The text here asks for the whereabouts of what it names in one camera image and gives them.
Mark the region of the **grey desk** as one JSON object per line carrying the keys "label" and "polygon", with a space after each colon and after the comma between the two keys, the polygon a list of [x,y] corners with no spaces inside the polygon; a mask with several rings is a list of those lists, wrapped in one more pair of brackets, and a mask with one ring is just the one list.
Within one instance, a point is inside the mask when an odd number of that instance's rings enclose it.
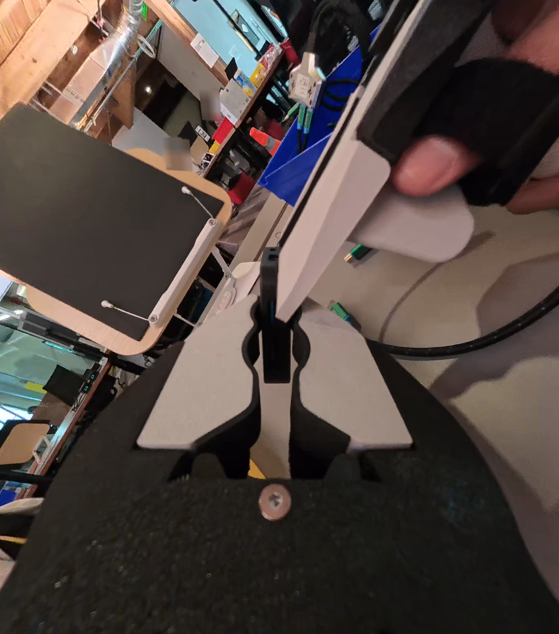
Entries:
{"label": "grey desk", "polygon": [[[345,242],[309,297],[338,301],[363,335],[390,345],[463,343],[500,328],[559,285],[559,210],[473,214],[467,248],[443,264],[376,252],[353,265]],[[559,599],[559,306],[481,351],[399,364],[474,440]]]}

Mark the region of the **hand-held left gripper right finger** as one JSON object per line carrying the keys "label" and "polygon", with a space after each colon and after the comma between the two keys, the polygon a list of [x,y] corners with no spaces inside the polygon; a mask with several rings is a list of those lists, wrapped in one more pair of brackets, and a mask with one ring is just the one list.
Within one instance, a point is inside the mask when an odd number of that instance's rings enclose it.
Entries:
{"label": "hand-held left gripper right finger", "polygon": [[292,479],[322,479],[339,455],[409,449],[413,440],[366,339],[336,313],[293,322]]}

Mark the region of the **black hub adapter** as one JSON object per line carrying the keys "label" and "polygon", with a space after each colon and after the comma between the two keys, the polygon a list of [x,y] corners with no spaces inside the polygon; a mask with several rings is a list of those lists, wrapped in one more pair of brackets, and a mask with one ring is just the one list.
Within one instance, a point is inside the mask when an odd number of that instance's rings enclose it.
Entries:
{"label": "black hub adapter", "polygon": [[280,247],[267,247],[260,264],[259,324],[266,384],[288,384],[291,368],[291,321],[277,315]]}

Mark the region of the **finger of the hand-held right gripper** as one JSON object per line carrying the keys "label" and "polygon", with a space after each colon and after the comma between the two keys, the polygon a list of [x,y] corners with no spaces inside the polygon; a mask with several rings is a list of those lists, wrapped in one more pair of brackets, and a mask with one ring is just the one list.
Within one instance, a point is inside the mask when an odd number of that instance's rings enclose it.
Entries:
{"label": "finger of the hand-held right gripper", "polygon": [[281,321],[297,311],[390,171],[386,159],[361,141],[341,141],[320,157],[279,254],[276,316]]}
{"label": "finger of the hand-held right gripper", "polygon": [[[391,169],[394,150],[377,146],[372,139],[374,129],[427,66],[434,50],[427,34],[427,30],[431,30],[428,19],[432,18],[433,10],[433,1],[416,1],[410,9],[404,9],[400,1],[395,3],[375,40],[377,48],[373,60],[351,95],[322,156],[332,152],[341,141],[361,141],[386,159]],[[286,232],[295,223],[291,218],[283,234],[283,243]]]}

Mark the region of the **orange traffic cone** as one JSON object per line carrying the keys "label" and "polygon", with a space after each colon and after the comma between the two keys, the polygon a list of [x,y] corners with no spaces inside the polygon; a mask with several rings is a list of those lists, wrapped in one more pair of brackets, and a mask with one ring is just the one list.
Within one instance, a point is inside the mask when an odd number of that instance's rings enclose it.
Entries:
{"label": "orange traffic cone", "polygon": [[277,152],[281,141],[255,127],[250,129],[250,137],[265,149],[271,156]]}

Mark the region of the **white screen stand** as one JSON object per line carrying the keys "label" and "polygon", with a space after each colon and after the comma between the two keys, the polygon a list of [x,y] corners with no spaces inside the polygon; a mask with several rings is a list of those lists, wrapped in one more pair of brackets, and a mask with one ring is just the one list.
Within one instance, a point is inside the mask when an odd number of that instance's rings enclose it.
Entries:
{"label": "white screen stand", "polygon": [[180,300],[195,280],[198,271],[212,254],[219,262],[226,284],[212,305],[211,314],[219,314],[237,302],[243,300],[253,288],[260,274],[260,262],[242,263],[231,269],[222,259],[215,247],[215,241],[222,231],[222,223],[217,219],[209,219],[199,233],[191,251],[182,263],[178,273],[173,278],[168,289],[160,297],[155,308],[148,318],[150,327],[160,328],[165,326],[176,309]]}

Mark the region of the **silver air duct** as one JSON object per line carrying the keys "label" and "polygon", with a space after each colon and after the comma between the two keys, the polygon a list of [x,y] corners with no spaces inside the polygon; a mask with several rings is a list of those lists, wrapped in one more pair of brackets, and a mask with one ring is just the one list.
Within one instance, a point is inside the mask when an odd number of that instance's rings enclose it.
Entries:
{"label": "silver air duct", "polygon": [[86,58],[71,80],[71,90],[78,109],[69,123],[88,130],[131,68],[135,48],[155,56],[153,46],[139,35],[143,1],[124,1],[113,33]]}

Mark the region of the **blue plastic bin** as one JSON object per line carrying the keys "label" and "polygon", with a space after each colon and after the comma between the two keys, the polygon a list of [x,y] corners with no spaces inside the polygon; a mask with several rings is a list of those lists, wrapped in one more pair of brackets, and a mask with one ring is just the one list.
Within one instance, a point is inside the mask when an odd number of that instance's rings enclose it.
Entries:
{"label": "blue plastic bin", "polygon": [[378,29],[367,36],[362,34],[352,51],[348,51],[347,41],[354,34],[345,25],[333,19],[330,32],[323,26],[317,28],[315,54],[318,63],[324,67],[324,56],[333,53],[337,46],[337,56],[332,57],[337,65],[325,76],[321,100],[314,110],[297,104],[297,114],[284,136],[277,152],[268,163],[259,179],[259,185],[285,202],[295,205],[306,186],[315,164],[340,120],[342,111],[361,80],[364,52],[370,49]]}

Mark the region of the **person's right hand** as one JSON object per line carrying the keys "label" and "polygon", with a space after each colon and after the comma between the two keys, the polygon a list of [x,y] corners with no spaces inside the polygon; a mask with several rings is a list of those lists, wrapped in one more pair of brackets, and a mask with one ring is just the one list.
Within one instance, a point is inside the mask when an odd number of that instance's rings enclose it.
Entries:
{"label": "person's right hand", "polygon": [[[500,58],[559,74],[559,1],[497,1],[491,25],[503,44]],[[459,141],[426,136],[415,141],[392,169],[391,183],[408,196],[429,196],[455,184],[481,163]],[[523,215],[559,208],[559,173],[524,184],[506,206]]]}

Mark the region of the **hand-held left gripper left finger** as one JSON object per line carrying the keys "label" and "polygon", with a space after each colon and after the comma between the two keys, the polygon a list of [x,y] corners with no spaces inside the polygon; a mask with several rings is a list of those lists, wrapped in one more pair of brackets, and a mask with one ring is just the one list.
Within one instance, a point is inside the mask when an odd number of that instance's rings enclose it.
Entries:
{"label": "hand-held left gripper left finger", "polygon": [[248,295],[185,341],[137,438],[142,449],[211,454],[226,477],[246,479],[261,431],[259,297]]}

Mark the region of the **cluttered storage shelf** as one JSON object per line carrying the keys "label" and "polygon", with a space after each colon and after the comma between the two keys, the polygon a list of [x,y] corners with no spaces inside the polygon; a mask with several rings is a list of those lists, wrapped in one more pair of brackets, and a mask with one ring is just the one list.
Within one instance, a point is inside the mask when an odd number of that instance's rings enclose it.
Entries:
{"label": "cluttered storage shelf", "polygon": [[288,97],[288,74],[297,61],[290,39],[285,38],[269,46],[251,76],[234,68],[219,93],[221,119],[206,142],[209,148],[199,164],[200,176],[227,190],[235,186],[242,172],[258,179],[272,151],[250,131],[283,138],[284,117],[293,105]]}

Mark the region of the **white hub adapter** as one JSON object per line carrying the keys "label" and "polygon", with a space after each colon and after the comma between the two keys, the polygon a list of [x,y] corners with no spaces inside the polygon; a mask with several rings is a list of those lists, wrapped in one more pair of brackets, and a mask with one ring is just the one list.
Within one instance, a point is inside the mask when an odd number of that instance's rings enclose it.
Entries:
{"label": "white hub adapter", "polygon": [[325,75],[319,67],[318,56],[304,52],[301,63],[290,72],[289,98],[314,110],[321,100],[324,83]]}

